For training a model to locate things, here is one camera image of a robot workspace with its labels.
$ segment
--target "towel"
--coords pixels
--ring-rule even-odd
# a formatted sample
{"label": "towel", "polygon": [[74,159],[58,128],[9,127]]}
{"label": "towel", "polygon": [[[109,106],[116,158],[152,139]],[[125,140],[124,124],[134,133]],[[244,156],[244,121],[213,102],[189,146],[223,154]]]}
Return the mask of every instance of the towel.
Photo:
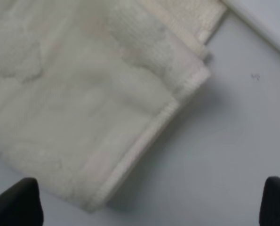
{"label": "towel", "polygon": [[179,37],[199,58],[205,59],[204,44],[226,11],[218,0],[139,0]]}
{"label": "towel", "polygon": [[210,72],[134,0],[0,0],[0,159],[102,206]]}

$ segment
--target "folded towel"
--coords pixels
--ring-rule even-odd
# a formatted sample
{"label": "folded towel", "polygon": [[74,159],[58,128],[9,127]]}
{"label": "folded towel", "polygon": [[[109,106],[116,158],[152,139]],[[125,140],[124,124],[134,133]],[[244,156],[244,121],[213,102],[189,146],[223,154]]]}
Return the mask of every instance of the folded towel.
{"label": "folded towel", "polygon": [[208,77],[134,0],[0,0],[0,158],[94,210]]}
{"label": "folded towel", "polygon": [[43,222],[36,179],[22,179],[0,195],[0,226],[42,226]]}
{"label": "folded towel", "polygon": [[226,11],[218,0],[139,0],[171,29],[199,58],[208,50],[204,43]]}

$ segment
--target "towel hem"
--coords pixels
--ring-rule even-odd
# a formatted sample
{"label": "towel hem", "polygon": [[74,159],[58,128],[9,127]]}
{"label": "towel hem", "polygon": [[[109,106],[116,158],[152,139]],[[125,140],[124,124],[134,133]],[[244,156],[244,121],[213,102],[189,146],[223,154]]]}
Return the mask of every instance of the towel hem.
{"label": "towel hem", "polygon": [[203,60],[208,56],[208,48],[192,33],[188,32],[183,26],[181,26],[180,23],[168,14],[161,5],[151,0],[140,0],[140,2],[150,13],[173,31],[173,33],[175,33],[176,36],[198,56],[198,58]]}
{"label": "towel hem", "polygon": [[[183,96],[188,99],[195,93],[195,91],[209,78],[210,72],[203,67],[194,75],[188,76],[183,83]],[[143,131],[139,139],[122,157],[120,163],[112,171],[108,179],[100,186],[98,191],[93,195],[91,204],[88,206],[89,211],[93,211],[104,205],[109,201],[110,197],[117,191],[121,183],[124,181],[133,169],[141,156],[146,153],[159,134],[171,122],[172,118],[179,112],[179,110],[186,104],[186,101],[178,101],[173,98],[161,112],[152,119],[151,123]]]}

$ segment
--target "gray surface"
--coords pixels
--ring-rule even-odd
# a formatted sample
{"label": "gray surface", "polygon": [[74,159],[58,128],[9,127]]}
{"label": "gray surface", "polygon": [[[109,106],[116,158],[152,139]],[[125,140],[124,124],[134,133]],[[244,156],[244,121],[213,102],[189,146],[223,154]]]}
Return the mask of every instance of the gray surface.
{"label": "gray surface", "polygon": [[223,0],[280,51],[280,0]]}
{"label": "gray surface", "polygon": [[[42,192],[46,226],[258,225],[280,176],[280,54],[233,15],[209,47],[214,77],[108,206],[88,215]],[[20,178],[0,163],[0,192]]]}

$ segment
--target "cloth fold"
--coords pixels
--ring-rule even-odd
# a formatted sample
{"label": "cloth fold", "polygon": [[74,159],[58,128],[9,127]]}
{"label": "cloth fold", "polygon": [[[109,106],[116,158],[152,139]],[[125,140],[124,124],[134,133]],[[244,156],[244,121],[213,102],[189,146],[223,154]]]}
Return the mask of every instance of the cloth fold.
{"label": "cloth fold", "polygon": [[95,210],[209,75],[134,0],[0,0],[0,159]]}
{"label": "cloth fold", "polygon": [[164,23],[200,59],[205,59],[204,46],[226,11],[218,0],[139,0]]}

